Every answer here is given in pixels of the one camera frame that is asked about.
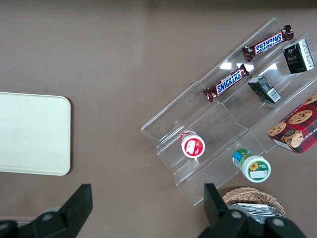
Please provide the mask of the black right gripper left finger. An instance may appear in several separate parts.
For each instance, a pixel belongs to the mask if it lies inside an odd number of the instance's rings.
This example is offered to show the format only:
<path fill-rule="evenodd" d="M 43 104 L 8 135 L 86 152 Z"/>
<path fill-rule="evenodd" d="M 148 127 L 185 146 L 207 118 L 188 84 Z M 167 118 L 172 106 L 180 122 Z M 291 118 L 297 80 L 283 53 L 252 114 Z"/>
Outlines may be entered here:
<path fill-rule="evenodd" d="M 93 209 L 92 187 L 82 184 L 57 211 L 48 211 L 18 227 L 15 220 L 1 220 L 2 238 L 75 238 Z"/>

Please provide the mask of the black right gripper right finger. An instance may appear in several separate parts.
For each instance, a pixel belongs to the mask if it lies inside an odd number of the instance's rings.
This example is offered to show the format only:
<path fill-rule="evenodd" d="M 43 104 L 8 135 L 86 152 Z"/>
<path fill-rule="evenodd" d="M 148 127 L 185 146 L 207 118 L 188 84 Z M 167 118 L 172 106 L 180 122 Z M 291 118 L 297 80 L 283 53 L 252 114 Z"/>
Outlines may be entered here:
<path fill-rule="evenodd" d="M 305 238 L 291 220 L 269 217 L 264 224 L 240 210 L 230 210 L 212 183 L 204 185 L 204 209 L 210 226 L 201 238 Z"/>

